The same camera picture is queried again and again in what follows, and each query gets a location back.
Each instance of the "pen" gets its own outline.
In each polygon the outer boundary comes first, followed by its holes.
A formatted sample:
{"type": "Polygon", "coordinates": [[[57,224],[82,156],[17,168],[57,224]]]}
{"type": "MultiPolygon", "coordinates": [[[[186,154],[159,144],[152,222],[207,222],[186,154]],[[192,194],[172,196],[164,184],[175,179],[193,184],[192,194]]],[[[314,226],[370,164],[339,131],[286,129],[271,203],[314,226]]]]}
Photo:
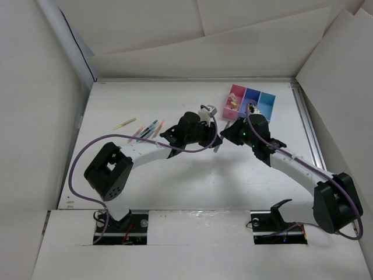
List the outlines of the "pen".
{"type": "Polygon", "coordinates": [[[142,138],[149,130],[151,130],[157,124],[157,122],[158,122],[158,120],[153,121],[147,128],[145,128],[145,130],[143,130],[140,133],[139,137],[142,138]]]}
{"type": "Polygon", "coordinates": [[[142,139],[148,139],[151,134],[153,134],[153,132],[156,130],[156,127],[153,127],[148,133],[145,133],[144,136],[142,136],[142,139]]]}
{"type": "Polygon", "coordinates": [[[142,127],[140,127],[140,129],[137,130],[137,131],[135,132],[135,134],[132,135],[132,137],[136,137],[137,135],[139,135],[139,133],[142,132],[144,128],[145,128],[145,125],[143,125],[142,127]]]}
{"type": "Polygon", "coordinates": [[[124,127],[125,125],[128,125],[128,124],[130,124],[133,121],[136,121],[136,118],[131,118],[129,121],[126,121],[125,123],[123,122],[122,124],[117,125],[116,127],[114,127],[114,130],[117,130],[117,129],[121,128],[121,127],[124,127]]]}
{"type": "Polygon", "coordinates": [[[159,127],[156,129],[156,132],[154,132],[154,134],[153,134],[153,139],[154,139],[155,137],[157,137],[157,135],[158,135],[159,131],[161,130],[162,126],[164,125],[164,123],[165,123],[165,121],[162,120],[161,124],[160,124],[159,127]]]}

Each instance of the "orange marker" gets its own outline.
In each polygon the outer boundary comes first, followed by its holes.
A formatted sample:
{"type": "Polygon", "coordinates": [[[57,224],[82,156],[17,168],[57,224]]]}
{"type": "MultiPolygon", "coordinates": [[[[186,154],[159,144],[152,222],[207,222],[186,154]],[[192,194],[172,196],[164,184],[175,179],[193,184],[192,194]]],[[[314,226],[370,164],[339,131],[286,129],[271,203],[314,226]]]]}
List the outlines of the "orange marker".
{"type": "Polygon", "coordinates": [[[158,135],[159,131],[161,130],[162,126],[164,125],[164,123],[165,123],[165,121],[162,120],[161,124],[160,124],[159,127],[156,129],[156,132],[154,132],[154,134],[153,134],[153,139],[154,139],[155,137],[157,137],[157,135],[158,135]]]}
{"type": "Polygon", "coordinates": [[[146,126],[146,125],[143,125],[142,127],[140,127],[140,129],[137,130],[137,131],[135,132],[135,134],[132,135],[132,137],[136,137],[136,136],[138,136],[138,135],[140,134],[140,132],[142,132],[142,131],[144,130],[145,126],[146,126]]]}

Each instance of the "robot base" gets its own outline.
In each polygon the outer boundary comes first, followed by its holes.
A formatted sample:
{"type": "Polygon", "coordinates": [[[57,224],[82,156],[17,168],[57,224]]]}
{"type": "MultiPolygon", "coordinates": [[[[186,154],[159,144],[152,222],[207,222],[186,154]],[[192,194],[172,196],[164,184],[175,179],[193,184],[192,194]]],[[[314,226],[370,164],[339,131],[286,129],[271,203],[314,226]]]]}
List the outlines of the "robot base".
{"type": "MultiPolygon", "coordinates": [[[[104,236],[94,245],[146,245],[148,211],[132,211],[131,221],[125,229],[119,229],[117,224],[110,219],[104,236]]],[[[96,216],[96,228],[93,239],[96,240],[104,229],[106,214],[96,216]]]]}

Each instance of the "red wire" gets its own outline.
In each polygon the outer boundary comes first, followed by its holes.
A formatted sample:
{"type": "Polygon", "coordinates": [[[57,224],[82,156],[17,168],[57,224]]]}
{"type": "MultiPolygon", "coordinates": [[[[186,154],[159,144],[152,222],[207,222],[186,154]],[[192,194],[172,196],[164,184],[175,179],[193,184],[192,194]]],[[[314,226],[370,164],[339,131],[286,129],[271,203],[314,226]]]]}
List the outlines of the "red wire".
{"type": "Polygon", "coordinates": [[[127,231],[126,231],[126,235],[125,235],[125,236],[123,237],[123,239],[122,239],[122,244],[124,243],[124,241],[126,241],[126,239],[127,239],[127,235],[128,235],[129,231],[130,231],[132,228],[133,228],[133,222],[131,222],[131,223],[129,224],[129,227],[128,227],[127,231]]]}

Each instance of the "wire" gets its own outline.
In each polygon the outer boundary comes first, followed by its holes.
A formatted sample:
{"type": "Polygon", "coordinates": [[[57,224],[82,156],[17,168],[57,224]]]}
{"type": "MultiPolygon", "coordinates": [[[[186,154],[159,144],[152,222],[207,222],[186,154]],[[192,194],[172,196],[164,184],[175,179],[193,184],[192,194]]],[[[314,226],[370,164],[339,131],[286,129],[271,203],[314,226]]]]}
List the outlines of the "wire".
{"type": "Polygon", "coordinates": [[[100,211],[95,211],[94,213],[93,213],[93,219],[96,221],[96,222],[99,222],[99,223],[102,223],[102,224],[104,224],[105,225],[105,220],[101,220],[100,218],[98,218],[98,217],[96,217],[96,213],[100,213],[100,214],[102,214],[102,215],[104,215],[105,213],[102,213],[102,212],[100,212],[100,211]]]}
{"type": "MultiPolygon", "coordinates": [[[[201,105],[200,107],[203,108],[203,109],[206,109],[207,111],[210,111],[210,109],[207,106],[205,106],[205,105],[201,105]]],[[[208,149],[209,147],[211,147],[215,143],[215,140],[217,138],[217,123],[216,123],[215,116],[212,116],[212,119],[214,121],[214,126],[215,126],[215,136],[214,136],[214,138],[213,138],[213,140],[211,141],[210,144],[208,144],[206,147],[204,147],[202,149],[198,149],[198,150],[180,149],[180,148],[176,148],[176,147],[173,147],[173,146],[170,146],[170,145],[167,145],[167,144],[158,143],[157,141],[154,141],[154,140],[143,139],[143,138],[140,138],[140,137],[134,137],[134,136],[122,135],[122,134],[108,134],[108,135],[100,136],[100,137],[92,140],[91,142],[89,142],[87,145],[85,145],[80,150],[80,152],[76,155],[74,161],[71,164],[71,168],[70,168],[70,172],[69,172],[69,178],[68,178],[69,190],[76,197],[79,197],[81,199],[92,201],[92,202],[100,204],[105,209],[105,211],[106,211],[106,221],[105,221],[105,225],[104,225],[103,231],[102,231],[101,235],[93,242],[93,244],[96,244],[98,241],[100,241],[103,238],[104,233],[105,233],[105,231],[106,231],[106,229],[108,227],[108,224],[109,224],[110,214],[109,214],[109,211],[108,211],[108,209],[106,207],[106,204],[103,203],[103,201],[100,201],[100,200],[97,200],[97,199],[94,199],[94,198],[90,198],[90,197],[85,197],[84,195],[78,194],[74,190],[74,188],[72,187],[72,176],[74,174],[74,170],[75,170],[76,164],[78,163],[78,161],[79,161],[80,157],[83,155],[83,153],[89,147],[91,147],[93,144],[97,143],[98,141],[103,140],[103,139],[107,139],[107,138],[112,138],[112,137],[126,138],[126,139],[133,139],[133,140],[140,140],[142,142],[148,142],[148,143],[151,143],[151,144],[163,146],[165,148],[170,148],[170,149],[177,150],[177,151],[184,152],[184,153],[197,153],[197,152],[201,152],[201,151],[204,151],[204,150],[208,149]]]]}
{"type": "MultiPolygon", "coordinates": [[[[267,142],[265,139],[263,139],[258,133],[257,131],[255,130],[254,126],[252,125],[252,123],[250,122],[250,119],[249,119],[249,116],[250,116],[250,113],[247,111],[246,113],[246,121],[247,123],[249,124],[250,126],[250,129],[251,131],[255,134],[256,137],[258,137],[258,139],[260,141],[262,141],[265,145],[271,147],[272,149],[276,150],[276,151],[279,151],[281,153],[283,153],[284,155],[294,159],[296,162],[298,162],[300,165],[306,167],[307,169],[309,170],[312,170],[313,172],[317,173],[318,175],[320,175],[321,177],[327,179],[327,181],[331,182],[342,194],[343,196],[346,198],[346,200],[349,202],[349,204],[351,205],[353,211],[354,211],[354,214],[356,216],[356,219],[357,219],[357,223],[358,223],[358,226],[359,226],[359,233],[356,237],[354,236],[348,236],[340,231],[337,232],[337,234],[347,238],[347,239],[350,239],[350,240],[360,240],[363,236],[363,222],[361,221],[361,218],[360,218],[360,214],[359,214],[359,211],[355,205],[355,203],[352,201],[351,197],[349,196],[349,194],[337,183],[335,182],[332,178],[330,178],[329,176],[327,176],[326,174],[324,174],[323,172],[321,172],[320,170],[318,170],[317,168],[313,167],[312,165],[308,164],[307,162],[304,162],[303,160],[301,160],[300,158],[298,157],[294,157],[291,153],[289,153],[288,151],[284,150],[284,149],[281,149],[279,147],[276,147],[274,145],[272,145],[271,143],[267,142]]],[[[312,225],[312,226],[317,226],[317,225],[314,225],[314,224],[309,224],[309,223],[297,223],[296,225],[294,226],[291,226],[289,227],[288,229],[285,229],[283,230],[282,232],[278,232],[278,233],[273,233],[273,234],[270,234],[269,236],[273,236],[273,235],[279,235],[283,232],[286,232],[290,229],[292,229],[293,227],[295,226],[299,226],[299,225],[312,225]]]]}
{"type": "Polygon", "coordinates": [[[123,239],[122,239],[122,244],[124,244],[124,241],[127,240],[127,235],[128,235],[128,233],[131,231],[132,228],[133,228],[133,222],[131,222],[131,223],[129,224],[129,227],[128,227],[127,231],[126,231],[126,234],[125,234],[125,236],[124,236],[123,239]]]}
{"type": "Polygon", "coordinates": [[[87,61],[86,61],[86,58],[85,58],[85,56],[84,56],[84,54],[83,54],[82,49],[80,48],[80,45],[78,44],[78,42],[77,42],[76,39],[75,39],[74,33],[73,33],[73,31],[71,30],[70,24],[69,24],[68,20],[66,19],[66,16],[65,16],[64,12],[61,11],[61,9],[59,9],[59,11],[61,12],[62,16],[64,17],[64,19],[65,19],[65,21],[66,21],[66,24],[68,25],[68,28],[69,28],[69,30],[70,30],[71,36],[72,36],[72,38],[74,39],[74,42],[75,42],[75,44],[77,45],[77,47],[78,47],[80,53],[82,54],[82,57],[83,57],[83,59],[84,59],[84,62],[86,63],[89,72],[91,73],[91,76],[92,76],[93,82],[97,82],[97,79],[96,79],[96,80],[94,79],[94,76],[93,76],[93,73],[92,73],[92,71],[91,71],[91,68],[89,67],[89,65],[88,65],[88,63],[87,63],[87,61]]]}
{"type": "Polygon", "coordinates": [[[251,223],[252,223],[252,220],[246,224],[246,227],[247,227],[248,229],[252,229],[252,227],[249,227],[249,225],[250,225],[251,223]]]}

